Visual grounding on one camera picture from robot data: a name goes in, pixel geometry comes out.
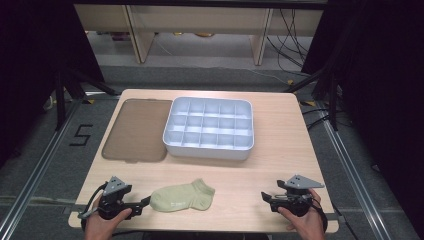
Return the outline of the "translucent brown lid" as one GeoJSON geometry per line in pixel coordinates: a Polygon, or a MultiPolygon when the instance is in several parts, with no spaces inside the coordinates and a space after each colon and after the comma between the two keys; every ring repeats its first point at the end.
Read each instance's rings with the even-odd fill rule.
{"type": "Polygon", "coordinates": [[[125,100],[102,150],[108,160],[162,161],[167,150],[162,136],[171,100],[125,100]]]}

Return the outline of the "white compartment organizer box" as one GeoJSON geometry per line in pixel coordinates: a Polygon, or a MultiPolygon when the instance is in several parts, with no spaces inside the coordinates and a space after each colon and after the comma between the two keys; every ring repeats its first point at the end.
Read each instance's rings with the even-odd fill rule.
{"type": "Polygon", "coordinates": [[[163,143],[173,156],[246,160],[254,146],[252,104],[241,99],[175,98],[163,143]]]}

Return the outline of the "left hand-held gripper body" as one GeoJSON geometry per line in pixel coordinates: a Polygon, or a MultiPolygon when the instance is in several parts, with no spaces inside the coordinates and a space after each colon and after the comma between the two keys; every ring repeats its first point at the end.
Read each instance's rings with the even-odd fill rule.
{"type": "Polygon", "coordinates": [[[123,197],[132,190],[132,186],[126,184],[116,176],[112,176],[101,195],[98,205],[99,215],[106,220],[113,219],[121,211],[129,208],[123,197]]]}

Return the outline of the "light green sock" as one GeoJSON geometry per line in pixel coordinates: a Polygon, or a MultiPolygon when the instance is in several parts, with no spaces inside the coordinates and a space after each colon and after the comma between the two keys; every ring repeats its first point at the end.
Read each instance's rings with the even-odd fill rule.
{"type": "Polygon", "coordinates": [[[151,194],[150,206],[159,212],[176,212],[185,209],[207,210],[215,195],[215,189],[202,179],[191,183],[173,185],[155,190],[151,194]]]}

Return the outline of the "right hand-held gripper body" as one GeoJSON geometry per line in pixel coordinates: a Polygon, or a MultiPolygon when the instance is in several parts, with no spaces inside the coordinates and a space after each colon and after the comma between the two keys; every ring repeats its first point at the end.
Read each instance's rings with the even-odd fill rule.
{"type": "Polygon", "coordinates": [[[323,188],[324,184],[310,178],[294,175],[285,181],[286,191],[284,195],[275,195],[275,203],[270,204],[272,212],[276,212],[279,207],[288,209],[292,214],[302,217],[307,212],[313,202],[310,189],[323,188]]]}

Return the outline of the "person's left hand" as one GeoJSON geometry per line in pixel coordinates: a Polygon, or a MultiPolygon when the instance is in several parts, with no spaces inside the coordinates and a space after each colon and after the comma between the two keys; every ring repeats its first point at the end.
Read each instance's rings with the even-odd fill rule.
{"type": "Polygon", "coordinates": [[[113,219],[105,220],[97,212],[86,221],[84,240],[111,240],[117,226],[132,213],[131,208],[121,211],[113,219]]]}

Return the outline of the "light wooden desk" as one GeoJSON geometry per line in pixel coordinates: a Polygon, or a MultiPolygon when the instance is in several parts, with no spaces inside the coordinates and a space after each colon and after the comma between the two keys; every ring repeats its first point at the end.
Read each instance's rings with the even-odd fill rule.
{"type": "Polygon", "coordinates": [[[127,32],[139,63],[146,61],[156,33],[182,32],[247,35],[260,65],[267,36],[312,37],[322,16],[320,10],[270,8],[77,4],[75,10],[88,31],[127,32]]]}

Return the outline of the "black curtain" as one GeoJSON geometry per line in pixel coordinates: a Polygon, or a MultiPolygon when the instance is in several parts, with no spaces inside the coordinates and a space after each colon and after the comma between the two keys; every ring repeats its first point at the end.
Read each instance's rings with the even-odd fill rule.
{"type": "Polygon", "coordinates": [[[424,239],[424,0],[327,0],[304,65],[330,65],[364,144],[424,239]]]}
{"type": "Polygon", "coordinates": [[[71,70],[104,80],[73,0],[0,0],[0,168],[71,70]]]}

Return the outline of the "aluminium floor rail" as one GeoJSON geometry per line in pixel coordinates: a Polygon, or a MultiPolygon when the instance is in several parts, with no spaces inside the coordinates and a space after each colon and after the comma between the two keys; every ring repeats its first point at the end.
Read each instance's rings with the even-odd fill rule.
{"type": "Polygon", "coordinates": [[[9,209],[5,218],[0,223],[0,240],[9,240],[13,235],[17,225],[19,224],[27,206],[30,203],[31,197],[35,190],[40,184],[43,176],[45,175],[50,163],[53,160],[58,147],[60,146],[66,132],[68,131],[69,125],[76,111],[80,107],[81,100],[73,100],[69,106],[69,109],[65,115],[66,119],[62,123],[61,127],[58,128],[52,138],[50,139],[46,149],[42,156],[37,162],[34,170],[26,181],[24,187],[15,198],[13,205],[9,209]]]}
{"type": "Polygon", "coordinates": [[[324,126],[375,238],[377,240],[392,240],[391,234],[387,230],[381,214],[354,166],[338,131],[328,120],[324,121],[324,126]]]}

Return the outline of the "person's right hand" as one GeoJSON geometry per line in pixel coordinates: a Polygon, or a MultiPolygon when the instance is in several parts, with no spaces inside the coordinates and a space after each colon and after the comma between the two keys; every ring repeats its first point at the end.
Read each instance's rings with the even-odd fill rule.
{"type": "Polygon", "coordinates": [[[286,229],[295,230],[302,240],[325,240],[324,224],[320,215],[321,197],[313,189],[309,192],[313,196],[313,206],[304,216],[298,217],[283,207],[279,207],[278,212],[290,222],[286,229]]]}

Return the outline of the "black metal stand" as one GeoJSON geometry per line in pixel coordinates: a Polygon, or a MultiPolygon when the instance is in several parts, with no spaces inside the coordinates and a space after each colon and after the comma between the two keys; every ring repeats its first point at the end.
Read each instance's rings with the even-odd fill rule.
{"type": "Polygon", "coordinates": [[[284,93],[294,93],[306,85],[316,82],[312,91],[312,97],[315,100],[322,100],[325,96],[329,97],[329,115],[328,120],[334,131],[338,130],[336,121],[336,103],[337,103],[337,71],[333,67],[325,66],[316,73],[306,77],[304,80],[290,86],[284,90],[284,93]]]}
{"type": "Polygon", "coordinates": [[[105,92],[111,96],[118,96],[120,92],[108,87],[103,81],[96,80],[83,74],[75,69],[65,67],[55,74],[55,94],[57,101],[57,126],[59,130],[65,123],[65,93],[68,93],[72,99],[82,100],[87,97],[81,83],[85,82],[89,85],[105,92]]]}

